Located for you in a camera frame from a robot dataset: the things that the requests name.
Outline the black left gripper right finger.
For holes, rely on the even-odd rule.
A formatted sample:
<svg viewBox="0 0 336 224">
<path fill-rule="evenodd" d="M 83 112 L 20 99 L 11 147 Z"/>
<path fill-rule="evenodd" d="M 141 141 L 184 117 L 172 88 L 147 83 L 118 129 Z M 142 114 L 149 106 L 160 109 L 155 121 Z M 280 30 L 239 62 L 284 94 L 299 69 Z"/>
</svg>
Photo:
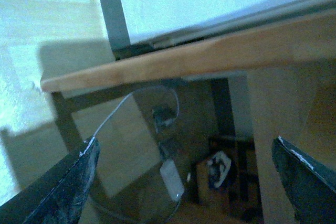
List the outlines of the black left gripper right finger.
<svg viewBox="0 0 336 224">
<path fill-rule="evenodd" d="M 299 223 L 335 223 L 335 171 L 283 137 L 272 142 L 272 161 Z"/>
</svg>

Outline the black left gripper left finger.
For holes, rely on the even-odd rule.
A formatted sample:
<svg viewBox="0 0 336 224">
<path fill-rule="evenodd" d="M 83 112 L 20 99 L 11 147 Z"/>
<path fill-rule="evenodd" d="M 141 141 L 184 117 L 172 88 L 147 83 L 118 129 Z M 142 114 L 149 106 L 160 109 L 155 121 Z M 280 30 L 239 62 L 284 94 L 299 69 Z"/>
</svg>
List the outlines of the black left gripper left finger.
<svg viewBox="0 0 336 224">
<path fill-rule="evenodd" d="M 85 140 L 1 206 L 1 223 L 78 223 L 93 183 L 100 144 Z"/>
</svg>

